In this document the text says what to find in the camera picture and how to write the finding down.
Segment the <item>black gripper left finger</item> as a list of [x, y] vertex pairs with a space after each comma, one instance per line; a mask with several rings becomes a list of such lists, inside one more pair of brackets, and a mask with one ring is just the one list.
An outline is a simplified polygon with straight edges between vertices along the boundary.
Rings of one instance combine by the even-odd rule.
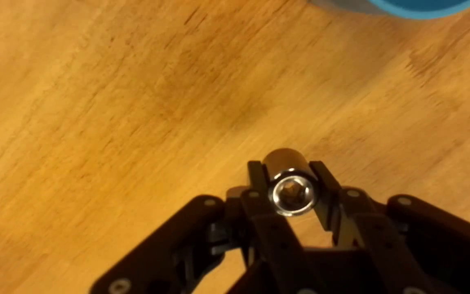
[[249, 186], [220, 199], [192, 197], [101, 274], [90, 294], [191, 294], [230, 250], [246, 269], [228, 294], [297, 294], [307, 287], [303, 250], [264, 193], [261, 162], [248, 163]]

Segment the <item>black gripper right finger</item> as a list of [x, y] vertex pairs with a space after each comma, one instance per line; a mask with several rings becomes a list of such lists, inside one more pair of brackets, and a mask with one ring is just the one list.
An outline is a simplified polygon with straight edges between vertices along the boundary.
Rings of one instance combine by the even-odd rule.
[[316, 217], [339, 248], [369, 256], [387, 294], [470, 294], [470, 222], [411, 194], [385, 204], [310, 162]]

